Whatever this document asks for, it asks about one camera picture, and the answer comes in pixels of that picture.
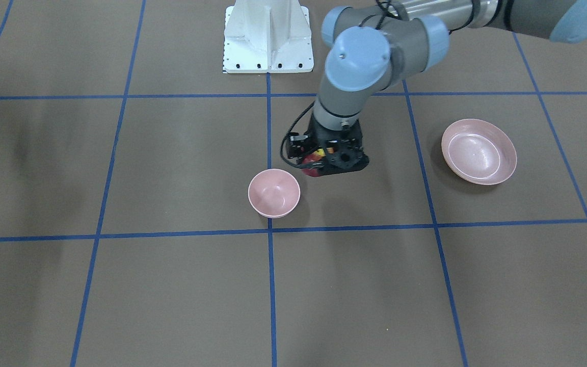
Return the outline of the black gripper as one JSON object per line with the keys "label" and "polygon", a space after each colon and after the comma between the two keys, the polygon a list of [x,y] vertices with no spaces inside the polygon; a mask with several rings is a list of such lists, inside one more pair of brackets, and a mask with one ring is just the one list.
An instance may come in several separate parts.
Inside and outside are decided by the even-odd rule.
{"label": "black gripper", "polygon": [[340,158],[347,156],[349,159],[364,158],[363,133],[359,119],[346,126],[339,126],[338,130],[324,127],[319,119],[312,115],[307,128],[307,135],[311,139],[314,149],[334,149]]}

